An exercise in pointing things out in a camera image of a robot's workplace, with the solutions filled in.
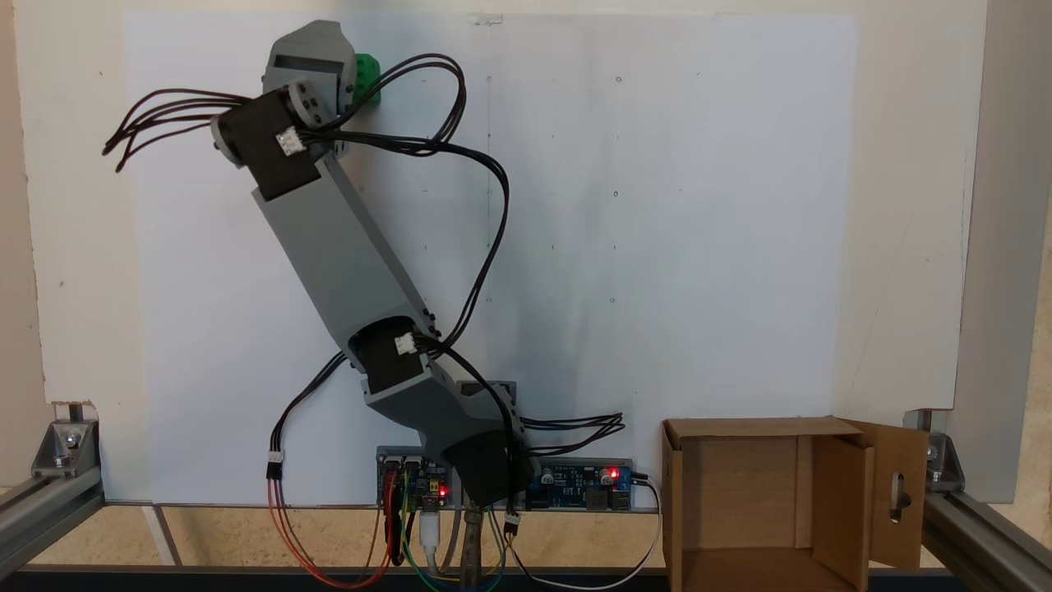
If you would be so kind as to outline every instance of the blue circuit board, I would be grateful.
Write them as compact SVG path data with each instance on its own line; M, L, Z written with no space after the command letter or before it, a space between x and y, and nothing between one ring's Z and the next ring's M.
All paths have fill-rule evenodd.
M628 512L632 470L627 465L543 465L526 489L525 510Z

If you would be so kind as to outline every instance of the white wire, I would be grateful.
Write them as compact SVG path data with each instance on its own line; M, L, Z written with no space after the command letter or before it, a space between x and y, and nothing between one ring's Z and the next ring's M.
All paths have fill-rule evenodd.
M656 534L654 534L654 540L653 540L653 543L650 544L650 550L647 551L647 556L644 557L642 562L640 562L640 565L634 570L632 570L632 573L626 575L625 577L623 577L622 579L620 579L618 581L614 581L613 584L607 584L606 586L594 586L594 587L589 587L589 586L572 586L572 585L569 585L569 584L562 584L562 583L559 583L559 581L551 581L550 579L542 579L542 578L537 577L534 575L531 575L530 579L532 579L533 581L538 581L540 584L551 586L553 588L562 588L563 590L589 590L590 591L590 590L610 590L612 588L616 588L616 587L625 584L629 579L632 579L633 577L635 577L636 575L639 575L640 572L643 571L643 568L645 568L647 566L647 564L650 563L650 557L654 554L654 549L658 548L658 542L661 540L661 526L662 526L662 523L663 523L663 520L662 520L662 507L661 507L661 488L658 487L658 484L655 484L650 478L647 478L647 487L650 488L650 491L653 492L654 497L658 499L658 532L656 532ZM514 552L512 552L511 556L514 557L515 564L518 564L521 569L525 570L525 568L523 568L522 562L519 560L519 555L515 554Z
M426 553L427 555L427 571L431 575L442 575L439 571L439 564L434 560L434 553Z

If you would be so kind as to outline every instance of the green gripper part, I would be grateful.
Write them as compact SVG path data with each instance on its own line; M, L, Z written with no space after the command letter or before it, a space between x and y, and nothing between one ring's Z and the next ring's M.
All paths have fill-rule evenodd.
M361 102L362 97L365 96L365 91L369 89L369 86L380 78L380 62L377 61L377 58L368 54L358 54L356 60L358 61L358 75L355 77L355 94L351 101L358 104ZM380 103L380 95L382 93L383 90L372 95L372 98L369 99L369 104Z

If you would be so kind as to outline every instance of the power module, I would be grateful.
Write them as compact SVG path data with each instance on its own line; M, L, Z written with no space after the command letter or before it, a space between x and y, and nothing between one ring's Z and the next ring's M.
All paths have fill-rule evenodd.
M524 510L629 512L632 467L624 460L552 458L526 488Z

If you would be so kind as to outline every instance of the robotic arm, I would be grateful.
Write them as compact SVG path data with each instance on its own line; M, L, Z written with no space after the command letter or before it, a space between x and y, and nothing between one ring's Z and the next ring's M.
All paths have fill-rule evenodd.
M366 376L365 403L417 430L425 454L489 505L539 471L519 453L529 444L514 397L499 384L483 386L490 396L472 392L417 344L414 335L439 338L434 315L337 161L342 142L304 144L298 132L350 108L357 72L339 23L315 21L275 43L264 94L214 119L213 137L259 183L256 202L318 314Z

